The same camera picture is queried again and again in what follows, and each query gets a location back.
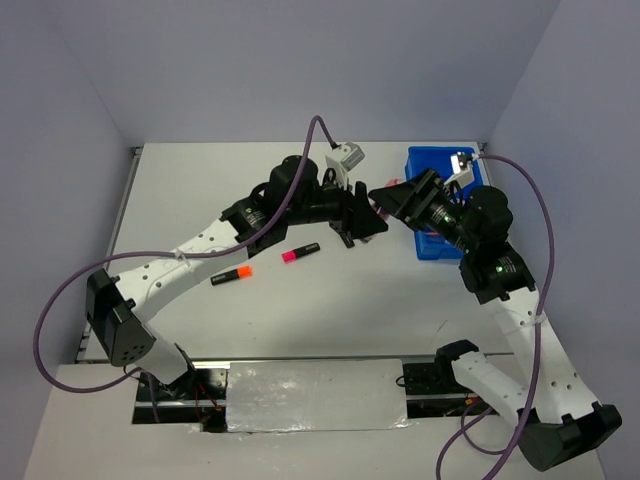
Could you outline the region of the pink black highlighter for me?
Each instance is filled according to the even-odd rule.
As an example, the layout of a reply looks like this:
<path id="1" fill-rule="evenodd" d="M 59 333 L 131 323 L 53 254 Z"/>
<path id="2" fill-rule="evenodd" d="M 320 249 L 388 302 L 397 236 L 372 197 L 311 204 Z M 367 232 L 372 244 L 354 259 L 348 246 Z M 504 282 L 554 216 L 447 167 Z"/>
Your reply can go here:
<path id="1" fill-rule="evenodd" d="M 297 260 L 299 260 L 301 258 L 304 258 L 304 257 L 306 257 L 308 255 L 317 253 L 320 250 L 321 250 L 320 245 L 317 242 L 315 242 L 315 243 L 311 243 L 311 244 L 308 244 L 308 245 L 305 245 L 305 246 L 301 246 L 301 247 L 295 248 L 293 250 L 284 252 L 281 255 L 281 258 L 282 258 L 282 260 L 283 260 L 283 262 L 285 264 L 289 264 L 289 263 L 295 262 L 295 261 L 297 261 Z"/>

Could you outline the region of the orange black highlighter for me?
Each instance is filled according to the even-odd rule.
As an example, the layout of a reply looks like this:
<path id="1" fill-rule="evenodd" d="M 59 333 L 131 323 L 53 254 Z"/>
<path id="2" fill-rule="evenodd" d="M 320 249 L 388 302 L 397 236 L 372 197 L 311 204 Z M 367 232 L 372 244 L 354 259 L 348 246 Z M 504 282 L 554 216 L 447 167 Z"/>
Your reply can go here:
<path id="1" fill-rule="evenodd" d="M 210 278 L 210 283 L 212 286 L 222 285 L 225 283 L 251 277 L 252 274 L 253 271 L 250 266 L 241 266 L 233 270 L 229 270 L 212 276 Z"/>

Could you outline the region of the pink tube of pins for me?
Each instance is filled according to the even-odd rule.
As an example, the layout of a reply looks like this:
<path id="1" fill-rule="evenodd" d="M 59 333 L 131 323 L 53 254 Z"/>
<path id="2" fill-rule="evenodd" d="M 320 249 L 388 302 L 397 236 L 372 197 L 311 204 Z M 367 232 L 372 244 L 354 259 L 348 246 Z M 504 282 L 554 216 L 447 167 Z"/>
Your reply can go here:
<path id="1" fill-rule="evenodd" d="M 382 220 L 387 221 L 390 216 L 389 210 L 385 207 L 390 199 L 388 189 L 401 185 L 403 182 L 404 180 L 401 178 L 392 178 L 385 184 L 384 187 L 382 187 L 382 194 L 379 194 L 376 197 L 372 197 L 372 193 L 368 193 L 368 199 L 370 201 L 371 207 L 375 211 L 376 215 Z"/>

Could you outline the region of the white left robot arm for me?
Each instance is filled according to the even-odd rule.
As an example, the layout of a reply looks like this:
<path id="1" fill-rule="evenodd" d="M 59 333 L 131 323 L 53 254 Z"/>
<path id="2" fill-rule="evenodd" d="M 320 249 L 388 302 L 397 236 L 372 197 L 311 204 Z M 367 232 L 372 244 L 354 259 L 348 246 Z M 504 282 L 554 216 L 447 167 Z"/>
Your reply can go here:
<path id="1" fill-rule="evenodd" d="M 189 396 L 196 385 L 190 360 L 152 329 L 151 320 L 193 287 L 282 242 L 289 227 L 313 223 L 328 224 L 345 242 L 388 229 L 370 205 L 364 183 L 320 183 L 317 165 L 292 155 L 168 257 L 115 276 L 103 268 L 92 272 L 86 317 L 109 363 L 151 372 L 172 398 Z"/>

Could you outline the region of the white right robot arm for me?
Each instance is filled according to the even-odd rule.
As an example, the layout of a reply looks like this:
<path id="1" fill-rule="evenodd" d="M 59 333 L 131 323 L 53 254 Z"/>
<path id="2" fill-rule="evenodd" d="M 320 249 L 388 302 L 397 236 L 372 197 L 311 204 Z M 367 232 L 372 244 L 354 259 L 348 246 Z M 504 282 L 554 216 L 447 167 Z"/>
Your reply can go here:
<path id="1" fill-rule="evenodd" d="M 601 445 L 622 423 L 617 408 L 601 403 L 582 380 L 545 313 L 522 257 L 508 242 L 513 215 L 506 195 L 476 186 L 454 202 L 442 178 L 427 169 L 370 198 L 411 230 L 432 230 L 462 251 L 466 289 L 495 319 L 528 385 L 493 367 L 467 340 L 437 351 L 435 380 L 446 391 L 476 393 L 511 426 L 518 447 L 538 471 L 547 471 Z"/>

